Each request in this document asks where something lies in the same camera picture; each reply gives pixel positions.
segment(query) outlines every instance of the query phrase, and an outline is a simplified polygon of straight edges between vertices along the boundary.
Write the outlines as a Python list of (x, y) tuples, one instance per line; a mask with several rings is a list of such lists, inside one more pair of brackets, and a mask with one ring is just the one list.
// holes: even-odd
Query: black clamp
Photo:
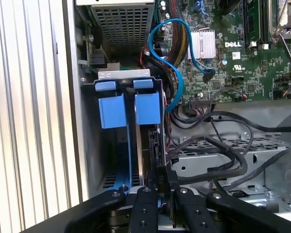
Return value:
[(157, 192), (154, 188), (139, 188), (131, 211), (129, 233), (158, 232), (157, 200)]
[(184, 212), (192, 233), (219, 233), (220, 230), (206, 208), (205, 200), (188, 188), (174, 191), (179, 208)]

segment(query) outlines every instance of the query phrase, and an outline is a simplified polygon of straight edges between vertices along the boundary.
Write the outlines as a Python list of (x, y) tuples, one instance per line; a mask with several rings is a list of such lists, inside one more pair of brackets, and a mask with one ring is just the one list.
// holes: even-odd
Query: wire bundle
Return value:
[[(171, 18), (179, 18), (183, 20), (179, 0), (169, 1), (169, 11)], [(178, 67), (183, 61), (188, 47), (189, 40), (185, 27), (180, 23), (173, 22), (172, 46), (166, 60), (175, 67)]]

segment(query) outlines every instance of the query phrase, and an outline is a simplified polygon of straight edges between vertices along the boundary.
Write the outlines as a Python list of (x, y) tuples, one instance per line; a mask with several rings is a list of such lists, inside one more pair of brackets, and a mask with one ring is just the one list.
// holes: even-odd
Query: green circuit board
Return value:
[[(205, 0), (209, 16), (193, 10), (193, 1), (183, 10), (183, 17), (190, 25), (191, 32), (209, 27), (215, 30), (217, 55), (213, 59), (201, 60), (206, 66), (215, 69), (214, 78), (203, 83), (203, 75), (187, 59), (178, 67), (184, 79), (182, 105), (190, 101), (209, 100), (214, 92), (222, 87), (232, 87), (247, 95), (246, 101), (280, 99), (291, 86), (291, 64), (281, 43), (271, 45), (268, 50), (244, 48), (242, 6), (232, 15), (219, 17), (213, 0)], [(172, 26), (166, 26), (165, 43), (170, 47)], [(235, 46), (226, 47), (226, 42)], [(239, 101), (239, 94), (224, 92), (218, 102)]]

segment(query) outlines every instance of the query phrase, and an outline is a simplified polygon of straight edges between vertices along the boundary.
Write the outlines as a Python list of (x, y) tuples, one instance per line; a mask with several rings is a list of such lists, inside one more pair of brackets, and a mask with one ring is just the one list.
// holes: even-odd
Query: chip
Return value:
[(247, 89), (248, 89), (248, 92), (252, 92), (252, 91), (254, 91), (254, 84), (248, 84), (248, 86), (247, 86)]
[(213, 82), (212, 82), (212, 88), (213, 88), (214, 90), (218, 90), (218, 89), (220, 89), (220, 82), (219, 82), (219, 81), (213, 81)]

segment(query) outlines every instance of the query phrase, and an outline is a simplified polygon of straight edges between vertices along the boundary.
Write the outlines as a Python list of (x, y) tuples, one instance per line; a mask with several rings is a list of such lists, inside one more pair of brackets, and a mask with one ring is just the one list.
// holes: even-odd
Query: blue plastic tab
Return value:
[(116, 90), (115, 81), (96, 83), (95, 90), (96, 91), (112, 91), (112, 90)]
[(135, 89), (153, 88), (153, 81), (151, 79), (134, 80)]
[(160, 95), (136, 94), (136, 123), (139, 125), (150, 125), (161, 123)]
[(125, 127), (127, 125), (124, 95), (100, 98), (100, 121), (103, 129)]

